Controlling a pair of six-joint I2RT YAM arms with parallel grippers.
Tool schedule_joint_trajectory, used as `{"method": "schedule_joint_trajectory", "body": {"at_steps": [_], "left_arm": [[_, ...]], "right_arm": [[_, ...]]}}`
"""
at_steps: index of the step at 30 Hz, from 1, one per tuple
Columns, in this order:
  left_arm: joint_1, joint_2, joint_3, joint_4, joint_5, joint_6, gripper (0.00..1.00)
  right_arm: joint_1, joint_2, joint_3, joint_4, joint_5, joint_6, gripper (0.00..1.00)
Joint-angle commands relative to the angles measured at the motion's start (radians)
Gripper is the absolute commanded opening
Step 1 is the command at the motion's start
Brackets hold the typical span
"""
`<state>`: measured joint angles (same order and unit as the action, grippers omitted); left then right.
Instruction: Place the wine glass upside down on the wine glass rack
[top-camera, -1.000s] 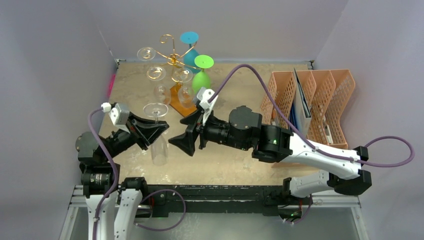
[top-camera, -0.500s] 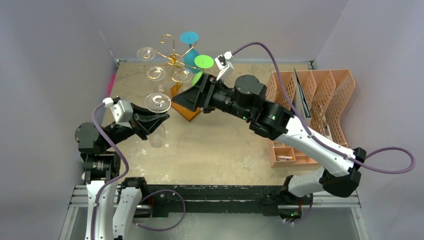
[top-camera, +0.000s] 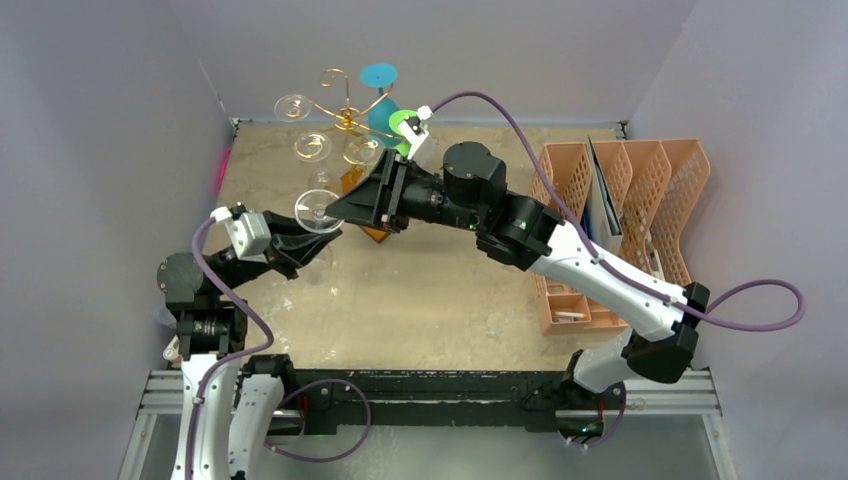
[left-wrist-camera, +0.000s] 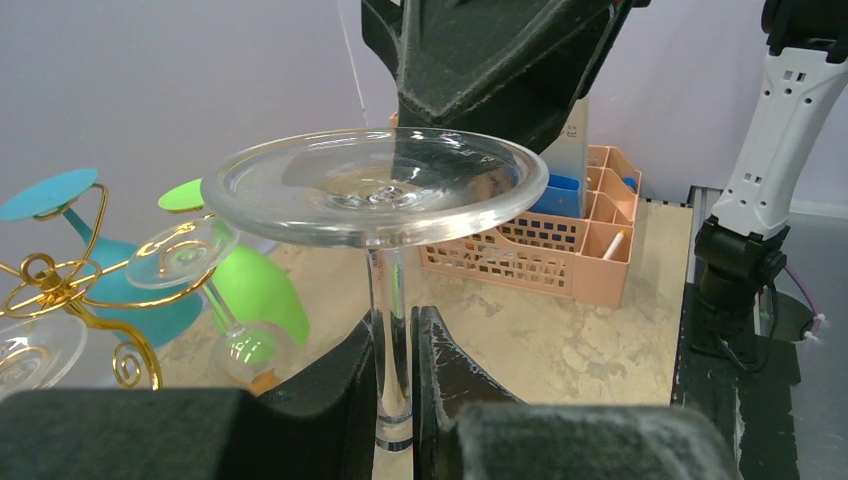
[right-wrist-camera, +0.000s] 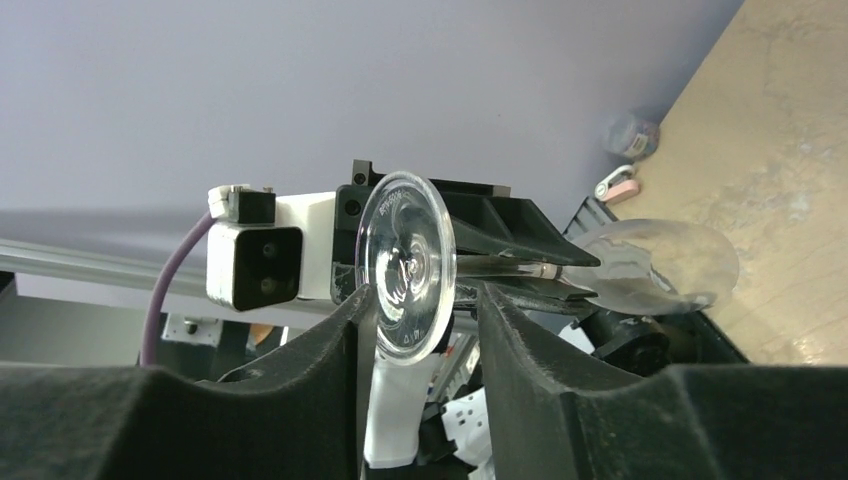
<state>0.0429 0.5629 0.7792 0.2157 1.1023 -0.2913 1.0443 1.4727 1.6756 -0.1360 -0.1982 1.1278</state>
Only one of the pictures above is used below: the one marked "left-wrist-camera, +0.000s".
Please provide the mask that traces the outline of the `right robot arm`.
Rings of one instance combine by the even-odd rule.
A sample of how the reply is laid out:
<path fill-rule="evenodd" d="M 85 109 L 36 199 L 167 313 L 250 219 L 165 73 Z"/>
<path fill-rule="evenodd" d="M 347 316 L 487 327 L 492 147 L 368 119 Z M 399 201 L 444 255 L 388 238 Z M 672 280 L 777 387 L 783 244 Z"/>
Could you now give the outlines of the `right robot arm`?
<path fill-rule="evenodd" d="M 403 126 L 551 145 L 585 97 L 631 1 L 365 1 L 362 37 L 395 80 Z M 768 1 L 760 98 L 696 237 L 694 348 L 748 361 L 756 291 L 784 263 L 791 197 L 847 84 L 847 5 Z"/>

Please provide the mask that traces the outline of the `blue plastic goblet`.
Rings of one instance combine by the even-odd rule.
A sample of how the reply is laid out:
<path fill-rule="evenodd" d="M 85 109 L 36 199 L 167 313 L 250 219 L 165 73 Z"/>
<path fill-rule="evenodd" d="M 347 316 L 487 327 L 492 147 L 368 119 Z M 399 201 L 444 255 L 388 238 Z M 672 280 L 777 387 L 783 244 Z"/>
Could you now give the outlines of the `blue plastic goblet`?
<path fill-rule="evenodd" d="M 16 221 L 54 210 L 83 194 L 98 179 L 94 168 L 67 171 L 43 180 L 12 196 L 1 206 L 3 221 Z M 99 236 L 90 259 L 102 268 L 130 258 L 136 245 Z M 103 303 L 139 303 L 157 300 L 179 292 L 178 287 L 161 290 L 141 289 L 131 285 L 122 270 L 109 273 L 96 281 L 88 297 Z M 190 327 L 203 308 L 196 293 L 168 305 L 146 309 L 106 309 L 95 307 L 100 317 L 128 322 L 158 348 L 175 339 Z"/>

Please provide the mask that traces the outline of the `clear wine glass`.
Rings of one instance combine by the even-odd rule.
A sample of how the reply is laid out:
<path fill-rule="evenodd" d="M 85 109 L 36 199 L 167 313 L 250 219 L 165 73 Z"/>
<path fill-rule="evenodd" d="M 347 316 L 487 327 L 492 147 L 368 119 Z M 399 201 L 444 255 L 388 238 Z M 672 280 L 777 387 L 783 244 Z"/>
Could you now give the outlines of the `clear wine glass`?
<path fill-rule="evenodd" d="M 531 150 L 495 137 L 435 128 L 350 129 L 305 134 L 243 150 L 201 183 L 206 206 L 246 233 L 366 255 L 376 397 L 372 450 L 404 451 L 439 402 L 420 378 L 422 327 L 433 307 L 408 308 L 404 254 L 483 233 L 514 219 L 549 178 Z"/>
<path fill-rule="evenodd" d="M 164 230 L 141 245 L 125 270 L 137 287 L 174 285 L 213 261 L 218 265 L 241 243 L 239 233 L 212 215 Z M 211 279 L 202 287 L 217 318 L 221 335 L 209 359 L 211 375 L 254 394 L 283 382 L 298 347 L 281 327 L 256 321 L 241 323 Z"/>
<path fill-rule="evenodd" d="M 78 317 L 52 313 L 1 324 L 1 399 L 55 385 L 75 365 L 88 339 Z"/>

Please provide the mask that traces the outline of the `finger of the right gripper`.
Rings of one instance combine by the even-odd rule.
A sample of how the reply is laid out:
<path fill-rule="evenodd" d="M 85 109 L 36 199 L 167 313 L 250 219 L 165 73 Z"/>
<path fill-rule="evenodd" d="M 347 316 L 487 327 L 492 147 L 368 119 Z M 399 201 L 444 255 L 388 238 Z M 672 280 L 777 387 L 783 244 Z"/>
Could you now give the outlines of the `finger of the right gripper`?
<path fill-rule="evenodd" d="M 398 124 L 481 133 L 541 153 L 646 1 L 380 1 L 362 37 L 391 73 Z"/>

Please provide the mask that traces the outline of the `green plastic goblet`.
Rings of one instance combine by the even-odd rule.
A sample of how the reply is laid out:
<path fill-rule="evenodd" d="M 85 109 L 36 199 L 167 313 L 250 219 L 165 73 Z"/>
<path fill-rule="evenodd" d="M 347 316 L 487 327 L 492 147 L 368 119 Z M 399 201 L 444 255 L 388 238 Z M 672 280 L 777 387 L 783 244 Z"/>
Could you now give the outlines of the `green plastic goblet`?
<path fill-rule="evenodd" d="M 239 322 L 277 325 L 299 345 L 308 339 L 310 324 L 295 286 L 267 256 L 239 243 L 212 281 Z"/>

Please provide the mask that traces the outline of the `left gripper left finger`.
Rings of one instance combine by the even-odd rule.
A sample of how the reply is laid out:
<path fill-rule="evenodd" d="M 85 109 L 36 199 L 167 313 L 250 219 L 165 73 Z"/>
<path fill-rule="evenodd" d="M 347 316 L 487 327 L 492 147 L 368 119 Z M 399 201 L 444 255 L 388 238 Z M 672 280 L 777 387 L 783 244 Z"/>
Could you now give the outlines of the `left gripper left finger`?
<path fill-rule="evenodd" d="M 360 324 L 281 385 L 50 389 L 1 404 L 5 479 L 367 479 L 373 343 Z"/>

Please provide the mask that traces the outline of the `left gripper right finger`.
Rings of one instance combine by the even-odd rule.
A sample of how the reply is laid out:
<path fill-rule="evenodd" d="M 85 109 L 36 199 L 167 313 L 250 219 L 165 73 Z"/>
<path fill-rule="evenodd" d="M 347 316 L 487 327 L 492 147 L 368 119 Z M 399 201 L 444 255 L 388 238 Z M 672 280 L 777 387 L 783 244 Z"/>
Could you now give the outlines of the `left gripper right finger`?
<path fill-rule="evenodd" d="M 452 338 L 411 313 L 416 479 L 737 479 L 700 412 L 669 406 L 527 404 Z"/>

